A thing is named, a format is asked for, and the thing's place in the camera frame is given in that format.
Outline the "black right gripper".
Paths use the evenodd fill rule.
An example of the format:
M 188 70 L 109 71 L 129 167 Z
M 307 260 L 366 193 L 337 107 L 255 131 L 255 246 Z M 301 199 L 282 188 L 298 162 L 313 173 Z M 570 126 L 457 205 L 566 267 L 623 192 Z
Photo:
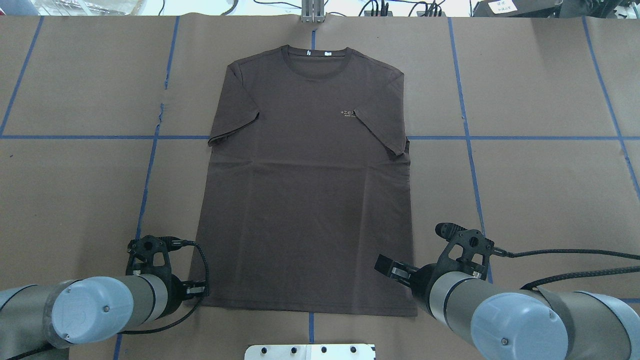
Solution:
M 435 281 L 451 271 L 449 264 L 431 263 L 418 268 L 382 254 L 378 255 L 374 269 L 400 284 L 408 284 L 413 299 L 420 306 L 429 305 L 429 296 Z

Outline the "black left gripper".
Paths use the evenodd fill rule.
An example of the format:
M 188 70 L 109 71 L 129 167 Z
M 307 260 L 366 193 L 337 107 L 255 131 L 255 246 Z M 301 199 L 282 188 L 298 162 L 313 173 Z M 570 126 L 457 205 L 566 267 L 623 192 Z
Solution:
M 203 298 L 209 295 L 210 286 L 207 281 L 182 281 L 178 276 L 171 274 L 170 287 L 167 288 L 165 315 L 176 312 L 185 299 Z

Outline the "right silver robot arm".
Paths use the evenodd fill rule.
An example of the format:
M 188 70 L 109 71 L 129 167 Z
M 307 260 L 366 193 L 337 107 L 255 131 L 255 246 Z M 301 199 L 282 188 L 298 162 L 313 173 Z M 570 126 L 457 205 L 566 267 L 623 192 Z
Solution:
M 637 360 L 639 315 L 588 291 L 508 291 L 461 271 L 441 275 L 379 255 L 375 270 L 487 360 Z

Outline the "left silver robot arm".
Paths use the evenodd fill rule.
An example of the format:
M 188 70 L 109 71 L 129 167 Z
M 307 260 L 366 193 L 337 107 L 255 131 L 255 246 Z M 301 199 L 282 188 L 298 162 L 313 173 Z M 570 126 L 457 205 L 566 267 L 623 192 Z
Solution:
M 204 281 L 157 275 L 92 276 L 1 292 L 1 358 L 67 360 L 73 346 L 98 343 L 205 297 Z

